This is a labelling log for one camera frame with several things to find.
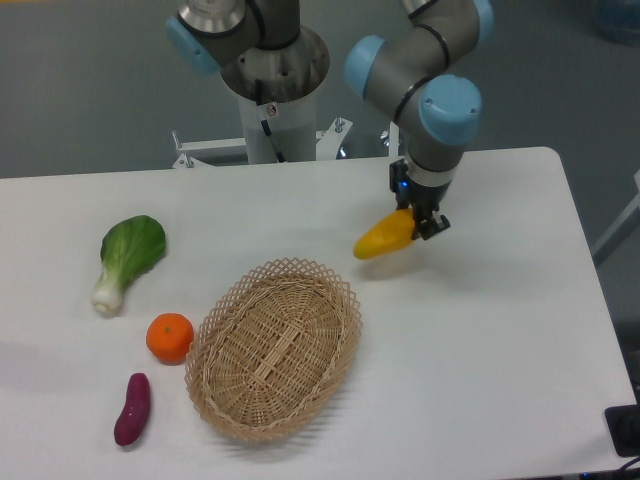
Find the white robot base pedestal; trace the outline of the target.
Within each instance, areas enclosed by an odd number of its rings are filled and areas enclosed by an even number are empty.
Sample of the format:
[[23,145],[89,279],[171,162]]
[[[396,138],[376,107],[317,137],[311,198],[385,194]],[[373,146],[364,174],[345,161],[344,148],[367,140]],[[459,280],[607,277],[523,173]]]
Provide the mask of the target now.
[[247,50],[221,71],[236,96],[244,138],[251,129],[270,137],[311,124],[316,132],[316,96],[330,67],[326,44],[302,26],[297,39],[279,50]]

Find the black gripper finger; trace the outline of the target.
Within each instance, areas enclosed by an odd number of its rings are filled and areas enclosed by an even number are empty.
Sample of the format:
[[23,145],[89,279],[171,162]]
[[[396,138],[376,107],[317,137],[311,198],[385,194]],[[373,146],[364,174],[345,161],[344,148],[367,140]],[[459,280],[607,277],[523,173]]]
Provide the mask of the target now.
[[389,165],[389,188],[395,196],[396,209],[409,207],[409,183],[407,165],[403,159],[396,160]]
[[432,211],[429,215],[418,210],[413,211],[414,229],[412,239],[429,240],[451,227],[451,223],[445,215]]

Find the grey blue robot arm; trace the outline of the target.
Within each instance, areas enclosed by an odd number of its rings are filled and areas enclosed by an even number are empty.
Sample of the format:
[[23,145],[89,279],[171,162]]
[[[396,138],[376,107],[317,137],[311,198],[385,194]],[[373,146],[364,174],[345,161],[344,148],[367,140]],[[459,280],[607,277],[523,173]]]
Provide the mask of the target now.
[[[404,156],[389,168],[398,209],[413,238],[449,227],[440,204],[470,140],[482,98],[449,68],[478,47],[494,24],[487,1],[407,1],[410,31],[388,41],[359,40],[343,69],[349,88],[405,136]],[[219,74],[243,108],[250,162],[314,159],[313,95],[330,58],[301,22],[296,1],[184,1],[166,23],[182,58],[203,75]]]

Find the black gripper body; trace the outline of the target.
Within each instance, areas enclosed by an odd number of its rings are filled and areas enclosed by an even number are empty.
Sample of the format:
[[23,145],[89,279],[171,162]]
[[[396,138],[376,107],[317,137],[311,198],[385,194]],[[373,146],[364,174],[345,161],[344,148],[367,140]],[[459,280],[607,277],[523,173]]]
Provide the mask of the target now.
[[405,162],[409,183],[409,207],[429,215],[432,211],[439,211],[440,202],[444,198],[452,180],[444,181],[435,178],[435,172],[424,170],[416,165]]

